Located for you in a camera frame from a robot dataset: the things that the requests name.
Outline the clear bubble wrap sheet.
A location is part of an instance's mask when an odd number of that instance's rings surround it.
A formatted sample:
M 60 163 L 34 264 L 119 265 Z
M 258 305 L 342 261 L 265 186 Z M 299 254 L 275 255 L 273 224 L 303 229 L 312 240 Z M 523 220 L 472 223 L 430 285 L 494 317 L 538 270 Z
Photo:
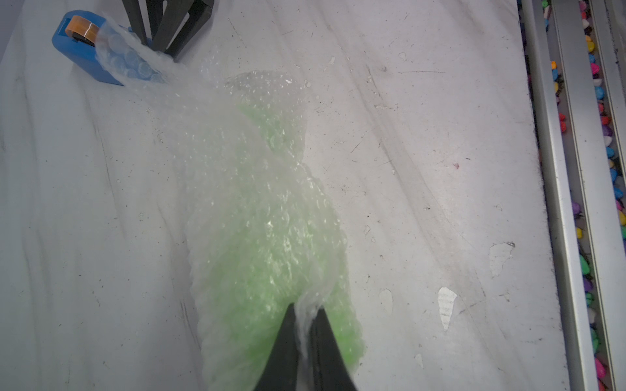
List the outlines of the clear bubble wrap sheet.
M 145 47 L 111 18 L 100 65 L 161 119 L 177 170 L 210 390 L 353 390 L 365 344 L 347 238 L 303 160 L 302 86 L 281 72 L 224 78 Z

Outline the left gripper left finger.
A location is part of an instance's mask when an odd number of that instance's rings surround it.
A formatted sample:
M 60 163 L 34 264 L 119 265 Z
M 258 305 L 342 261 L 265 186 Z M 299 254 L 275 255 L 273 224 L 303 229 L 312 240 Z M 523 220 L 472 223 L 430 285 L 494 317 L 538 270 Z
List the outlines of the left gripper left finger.
M 289 304 L 254 391 L 295 391 L 298 379 L 297 319 Z

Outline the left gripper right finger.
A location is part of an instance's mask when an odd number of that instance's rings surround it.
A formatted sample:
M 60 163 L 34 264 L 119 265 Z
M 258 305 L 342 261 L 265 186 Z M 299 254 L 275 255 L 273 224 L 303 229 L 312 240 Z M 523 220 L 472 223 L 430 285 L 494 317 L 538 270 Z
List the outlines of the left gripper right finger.
M 357 391 L 323 307 L 318 310 L 309 330 L 309 363 L 312 390 Z

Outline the green plastic wine glass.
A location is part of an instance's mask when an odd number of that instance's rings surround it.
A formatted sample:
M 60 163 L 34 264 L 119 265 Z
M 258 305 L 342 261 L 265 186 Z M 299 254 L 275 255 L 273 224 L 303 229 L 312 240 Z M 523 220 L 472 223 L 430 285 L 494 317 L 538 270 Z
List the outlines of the green plastic wine glass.
M 210 390 L 254 390 L 289 304 L 297 389 L 312 390 L 309 330 L 321 307 L 351 378 L 363 356 L 347 238 L 302 146 L 294 117 L 253 103 L 218 111 L 192 139 L 187 244 Z

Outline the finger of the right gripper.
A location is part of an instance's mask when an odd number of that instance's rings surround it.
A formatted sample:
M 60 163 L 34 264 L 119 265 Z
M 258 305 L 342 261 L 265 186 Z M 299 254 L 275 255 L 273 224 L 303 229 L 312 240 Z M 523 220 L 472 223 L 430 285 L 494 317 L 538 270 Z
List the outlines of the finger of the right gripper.
M 153 50 L 176 59 L 210 20 L 214 0 L 153 1 Z
M 131 31 L 140 38 L 144 45 L 148 45 L 148 35 L 143 21 L 140 0 L 122 0 L 122 4 L 130 22 Z M 146 0 L 145 6 L 151 37 L 155 38 L 163 18 L 164 2 L 162 0 Z

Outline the blue tape dispenser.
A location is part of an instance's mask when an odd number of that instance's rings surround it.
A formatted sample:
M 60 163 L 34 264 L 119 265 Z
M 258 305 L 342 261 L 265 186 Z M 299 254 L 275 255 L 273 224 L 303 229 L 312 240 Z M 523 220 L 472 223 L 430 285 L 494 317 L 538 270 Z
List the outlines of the blue tape dispenser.
M 89 11 L 65 14 L 52 37 L 56 50 L 96 81 L 120 86 L 123 79 L 162 82 L 130 40 L 132 32 L 115 29 L 102 16 Z

